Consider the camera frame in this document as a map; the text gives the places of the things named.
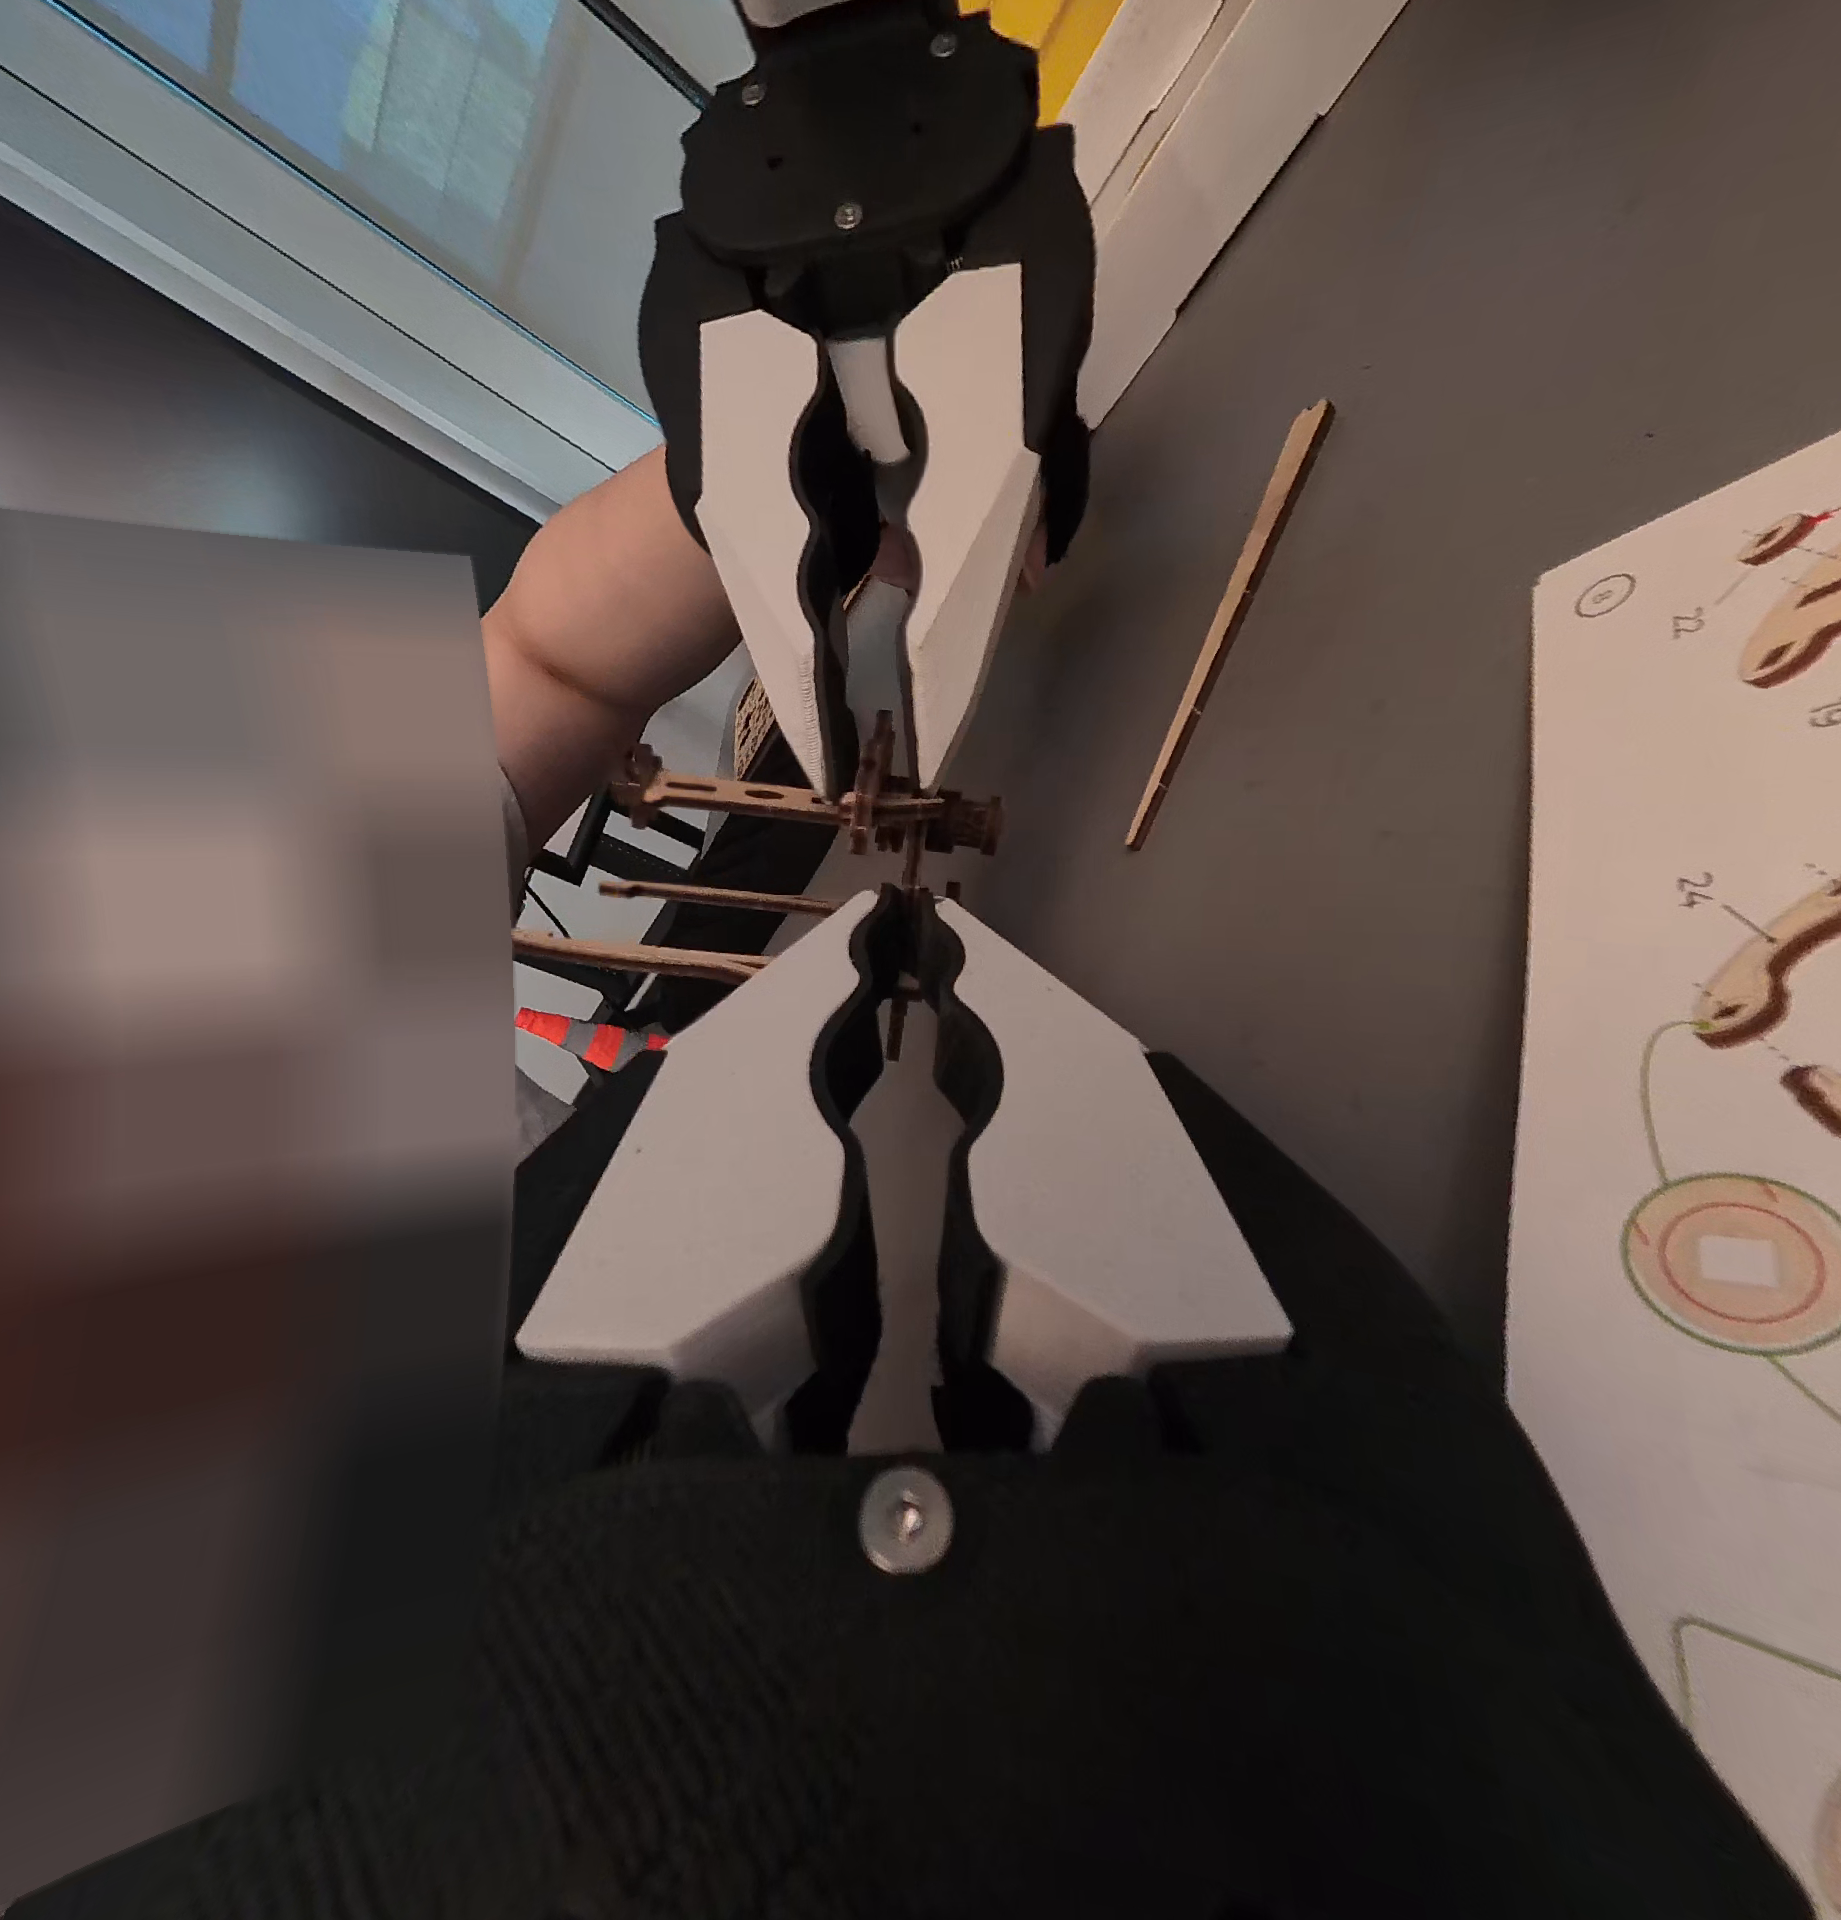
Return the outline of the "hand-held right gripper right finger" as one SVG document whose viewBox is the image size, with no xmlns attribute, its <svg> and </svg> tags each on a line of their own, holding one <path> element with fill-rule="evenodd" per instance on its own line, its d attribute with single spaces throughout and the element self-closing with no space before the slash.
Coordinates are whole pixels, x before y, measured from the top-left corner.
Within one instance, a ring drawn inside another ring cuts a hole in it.
<svg viewBox="0 0 1841 1920">
<path fill-rule="evenodd" d="M 1291 1319 L 1147 1048 L 953 901 L 920 914 L 933 1075 L 961 1116 L 934 1411 L 1046 1447 L 1093 1381 L 1275 1357 Z"/>
</svg>

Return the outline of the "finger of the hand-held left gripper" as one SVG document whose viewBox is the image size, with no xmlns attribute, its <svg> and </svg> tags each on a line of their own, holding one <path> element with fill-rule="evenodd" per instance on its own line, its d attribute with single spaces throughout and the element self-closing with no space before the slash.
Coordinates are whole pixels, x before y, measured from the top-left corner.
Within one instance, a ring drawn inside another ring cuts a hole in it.
<svg viewBox="0 0 1841 1920">
<path fill-rule="evenodd" d="M 771 716 L 816 793 L 854 782 L 841 497 L 860 482 L 826 347 L 755 306 L 698 333 L 697 526 Z"/>
<path fill-rule="evenodd" d="M 978 706 L 1042 502 L 1018 264 L 950 274 L 894 336 L 860 340 L 860 444 L 883 487 L 917 455 L 904 508 L 917 590 L 860 590 L 860 718 L 900 699 L 912 778 L 933 789 Z"/>
</svg>

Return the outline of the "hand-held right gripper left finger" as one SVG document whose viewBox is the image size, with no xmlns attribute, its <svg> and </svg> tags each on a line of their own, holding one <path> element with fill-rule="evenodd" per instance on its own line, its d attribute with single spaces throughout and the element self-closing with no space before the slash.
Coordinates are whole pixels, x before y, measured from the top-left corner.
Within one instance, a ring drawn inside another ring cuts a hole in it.
<svg viewBox="0 0 1841 1920">
<path fill-rule="evenodd" d="M 524 1357 L 717 1383 L 785 1448 L 847 1447 L 883 1336 L 854 1116 L 886 982 L 887 889 L 864 891 L 666 1046 Z"/>
</svg>

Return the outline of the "wooden model assembly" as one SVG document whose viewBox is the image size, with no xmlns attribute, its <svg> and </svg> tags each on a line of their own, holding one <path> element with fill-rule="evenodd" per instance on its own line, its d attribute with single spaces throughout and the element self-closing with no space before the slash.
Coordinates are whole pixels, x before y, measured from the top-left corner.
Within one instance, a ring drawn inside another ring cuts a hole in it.
<svg viewBox="0 0 1841 1920">
<path fill-rule="evenodd" d="M 931 853 L 948 854 L 973 849 L 981 854 L 993 854 L 997 851 L 1003 834 L 1003 802 L 999 797 L 976 799 L 953 789 L 920 791 L 909 778 L 894 774 L 892 762 L 894 716 L 886 710 L 879 713 L 868 746 L 860 754 L 854 787 L 835 802 L 781 779 L 677 774 L 645 746 L 630 753 L 623 774 L 607 793 L 630 826 L 638 830 L 652 827 L 657 815 L 673 823 L 673 812 L 677 811 L 737 815 L 785 820 L 788 826 L 831 826 L 856 854 L 897 853 L 903 862 L 900 889 L 915 898 L 923 894 L 921 868 Z M 799 918 L 827 918 L 839 908 L 833 901 L 816 901 L 804 894 L 720 891 L 692 882 L 692 876 L 654 887 L 604 886 L 600 891 L 614 901 L 725 905 Z M 620 974 L 636 983 L 654 978 L 676 978 L 736 989 L 757 973 L 763 973 L 767 964 L 760 952 L 717 952 L 659 943 L 620 944 L 568 934 L 557 937 L 542 931 L 514 931 L 512 953 L 514 961 L 539 973 L 554 973 L 599 989 L 604 989 L 604 983 Z"/>
</svg>

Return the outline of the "person's left forearm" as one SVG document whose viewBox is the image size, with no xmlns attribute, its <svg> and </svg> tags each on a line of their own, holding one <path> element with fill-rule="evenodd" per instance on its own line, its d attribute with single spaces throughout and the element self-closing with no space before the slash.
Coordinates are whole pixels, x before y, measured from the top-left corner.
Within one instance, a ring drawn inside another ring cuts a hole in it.
<svg viewBox="0 0 1841 1920">
<path fill-rule="evenodd" d="M 739 646 L 668 489 L 665 448 L 557 511 L 482 618 L 493 738 L 539 853 L 609 785 L 647 721 Z"/>
</svg>

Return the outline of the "orange and grey striped object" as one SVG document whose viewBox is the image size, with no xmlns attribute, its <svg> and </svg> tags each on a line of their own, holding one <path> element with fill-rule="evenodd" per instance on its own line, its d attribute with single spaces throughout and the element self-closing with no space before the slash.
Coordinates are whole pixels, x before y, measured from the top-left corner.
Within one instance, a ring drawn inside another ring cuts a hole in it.
<svg viewBox="0 0 1841 1920">
<path fill-rule="evenodd" d="M 534 1008 L 519 1008 L 514 1026 L 524 1034 L 572 1054 L 591 1075 L 615 1074 L 640 1054 L 660 1052 L 668 1046 L 668 1034 L 659 1026 L 584 1019 Z"/>
</svg>

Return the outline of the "long wooden stick part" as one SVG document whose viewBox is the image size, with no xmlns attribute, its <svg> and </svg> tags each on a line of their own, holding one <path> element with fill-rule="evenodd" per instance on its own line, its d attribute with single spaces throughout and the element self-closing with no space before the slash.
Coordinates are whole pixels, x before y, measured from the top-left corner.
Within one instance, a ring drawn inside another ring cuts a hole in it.
<svg viewBox="0 0 1841 1920">
<path fill-rule="evenodd" d="M 1242 552 L 1232 566 L 1229 586 L 1222 592 L 1218 610 L 1214 612 L 1209 635 L 1198 649 L 1196 664 L 1190 670 L 1176 710 L 1172 711 L 1171 729 L 1130 820 L 1124 842 L 1128 853 L 1143 851 L 1147 844 L 1156 819 L 1172 789 L 1172 779 L 1184 766 L 1190 743 L 1209 708 L 1214 688 L 1219 681 L 1243 618 L 1313 468 L 1319 448 L 1332 430 L 1333 418 L 1333 400 L 1320 398 L 1296 413 L 1289 427 L 1289 436 L 1268 474 L 1268 487 L 1243 538 Z"/>
</svg>

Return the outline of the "white cardboard box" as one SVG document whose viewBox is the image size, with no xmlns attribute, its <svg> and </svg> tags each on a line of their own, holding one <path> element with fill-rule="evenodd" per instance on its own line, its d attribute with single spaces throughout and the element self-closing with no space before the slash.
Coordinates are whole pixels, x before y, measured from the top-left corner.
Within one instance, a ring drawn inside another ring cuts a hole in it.
<svg viewBox="0 0 1841 1920">
<path fill-rule="evenodd" d="M 1076 140 L 1098 236 L 1078 409 L 1099 427 L 1305 134 L 1399 18 L 1399 3 L 1122 3 L 1044 117 Z M 1037 47 L 1049 5 L 1010 18 Z"/>
</svg>

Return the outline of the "window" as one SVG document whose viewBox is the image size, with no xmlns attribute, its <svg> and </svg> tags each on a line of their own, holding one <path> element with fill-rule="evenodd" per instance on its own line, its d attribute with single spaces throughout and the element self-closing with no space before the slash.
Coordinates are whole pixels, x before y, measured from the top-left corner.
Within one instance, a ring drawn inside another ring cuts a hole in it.
<svg viewBox="0 0 1841 1920">
<path fill-rule="evenodd" d="M 544 518 L 660 439 L 638 312 L 719 3 L 0 3 L 0 194 Z"/>
</svg>

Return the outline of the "printed instruction sheet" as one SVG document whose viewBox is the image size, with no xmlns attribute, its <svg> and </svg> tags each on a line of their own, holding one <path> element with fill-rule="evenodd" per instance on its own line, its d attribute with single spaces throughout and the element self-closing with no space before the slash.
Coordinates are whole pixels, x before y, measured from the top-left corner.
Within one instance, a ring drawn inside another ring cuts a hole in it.
<svg viewBox="0 0 1841 1920">
<path fill-rule="evenodd" d="M 1536 583 L 1508 1401 L 1841 1916 L 1841 433 Z"/>
</svg>

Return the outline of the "black metal frame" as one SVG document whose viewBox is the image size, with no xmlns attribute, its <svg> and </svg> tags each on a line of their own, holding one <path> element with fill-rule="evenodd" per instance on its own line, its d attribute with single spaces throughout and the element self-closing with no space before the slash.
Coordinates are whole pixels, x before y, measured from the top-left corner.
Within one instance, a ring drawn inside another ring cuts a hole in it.
<svg viewBox="0 0 1841 1920">
<path fill-rule="evenodd" d="M 660 815 L 647 830 L 630 827 L 604 791 L 588 797 L 568 827 L 568 846 L 556 851 L 548 844 L 534 858 L 524 871 L 525 886 L 548 878 L 572 889 L 599 891 L 604 886 L 677 882 L 692 876 L 692 858 L 704 846 L 698 832 L 668 823 Z"/>
</svg>

